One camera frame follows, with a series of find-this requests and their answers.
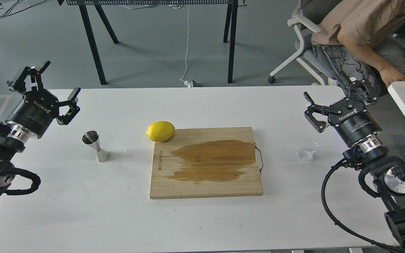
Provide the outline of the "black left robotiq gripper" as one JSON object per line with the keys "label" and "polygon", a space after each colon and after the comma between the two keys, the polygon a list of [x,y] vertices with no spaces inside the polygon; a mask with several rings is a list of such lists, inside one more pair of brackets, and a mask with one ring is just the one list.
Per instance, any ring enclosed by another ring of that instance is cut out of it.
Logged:
{"label": "black left robotiq gripper", "polygon": [[[41,79],[41,74],[51,64],[47,60],[44,65],[37,70],[34,67],[24,67],[19,77],[7,81],[7,87],[12,92],[25,93],[23,100],[15,107],[5,120],[7,125],[21,125],[28,129],[35,139],[40,139],[51,125],[53,119],[59,125],[69,125],[71,120],[80,112],[77,105],[77,95],[81,88],[74,88],[66,101],[58,102],[58,98],[47,91]],[[31,78],[32,83],[37,83],[37,89],[27,92],[26,78]],[[58,108],[68,106],[66,114],[58,115]]]}

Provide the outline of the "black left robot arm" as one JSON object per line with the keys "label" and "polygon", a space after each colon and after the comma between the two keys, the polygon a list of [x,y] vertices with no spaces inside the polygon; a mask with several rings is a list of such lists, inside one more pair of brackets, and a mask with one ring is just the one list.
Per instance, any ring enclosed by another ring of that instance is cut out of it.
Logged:
{"label": "black left robot arm", "polygon": [[24,151],[28,139],[40,139],[53,120],[68,125],[80,111],[80,88],[74,88],[62,102],[44,88],[41,75],[49,65],[50,61],[46,61],[40,69],[24,67],[16,80],[7,82],[9,90],[20,93],[23,99],[5,122],[0,122],[0,197],[31,194],[39,188],[40,177],[16,168],[11,159]]}

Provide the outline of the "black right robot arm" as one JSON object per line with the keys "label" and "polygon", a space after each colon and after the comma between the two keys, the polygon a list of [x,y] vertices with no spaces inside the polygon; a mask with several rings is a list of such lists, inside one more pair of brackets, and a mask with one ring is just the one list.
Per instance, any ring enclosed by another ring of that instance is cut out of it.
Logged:
{"label": "black right robot arm", "polygon": [[[320,194],[322,205],[333,223],[349,234],[389,252],[405,253],[405,208],[394,200],[394,197],[405,196],[405,162],[399,157],[389,156],[388,148],[378,139],[381,127],[367,111],[365,102],[355,97],[359,87],[366,90],[366,102],[378,100],[370,82],[365,79],[350,81],[347,96],[329,106],[314,103],[310,95],[304,92],[308,102],[305,118],[319,133],[331,125],[348,146],[343,159],[331,167],[323,180]],[[379,197],[384,202],[388,210],[384,214],[385,220],[399,247],[364,237],[333,215],[326,202],[325,190],[329,178],[340,167],[359,171],[360,187],[371,197]]]}

